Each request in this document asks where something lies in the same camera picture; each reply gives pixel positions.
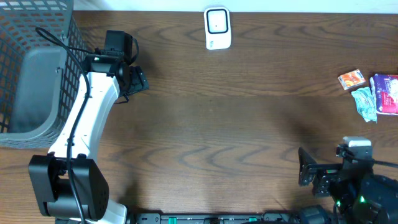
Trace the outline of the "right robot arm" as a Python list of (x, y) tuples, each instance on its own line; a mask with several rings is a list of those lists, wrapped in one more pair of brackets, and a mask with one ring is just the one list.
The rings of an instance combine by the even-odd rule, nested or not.
[(397, 164), (373, 159), (372, 146), (336, 147), (340, 164), (319, 164), (298, 149), (298, 184), (313, 185), (315, 197), (331, 197), (335, 211), (346, 223), (397, 223), (397, 180), (374, 173), (375, 165)]

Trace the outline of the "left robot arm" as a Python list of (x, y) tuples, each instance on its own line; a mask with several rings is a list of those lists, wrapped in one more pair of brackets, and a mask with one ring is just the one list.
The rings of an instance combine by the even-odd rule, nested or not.
[(76, 63), (79, 90), (67, 121), (46, 155), (32, 156), (28, 171), (41, 215), (56, 223), (130, 223), (127, 206), (109, 197), (109, 185), (96, 161), (103, 129), (114, 105), (147, 90), (137, 40), (108, 30), (103, 49), (79, 61), (74, 49), (43, 28), (36, 32), (66, 50)]

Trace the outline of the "teal snack packet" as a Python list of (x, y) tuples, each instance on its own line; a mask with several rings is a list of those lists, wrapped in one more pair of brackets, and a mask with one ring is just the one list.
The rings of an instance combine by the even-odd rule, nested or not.
[(351, 92), (356, 103), (357, 112), (365, 122), (377, 121), (376, 104), (374, 102), (370, 87), (358, 88)]

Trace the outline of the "orange white snack packet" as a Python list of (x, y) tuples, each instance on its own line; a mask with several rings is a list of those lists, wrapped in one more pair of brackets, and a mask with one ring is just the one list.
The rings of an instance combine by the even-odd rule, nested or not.
[(353, 70), (351, 72), (344, 73), (338, 77), (338, 81), (344, 90), (349, 90), (356, 86), (360, 86), (366, 82), (359, 69)]

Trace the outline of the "purple red snack bag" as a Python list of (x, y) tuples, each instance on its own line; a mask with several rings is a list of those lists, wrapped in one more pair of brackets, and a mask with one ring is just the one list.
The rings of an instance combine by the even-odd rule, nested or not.
[(376, 113), (397, 115), (397, 75), (375, 74), (370, 84)]

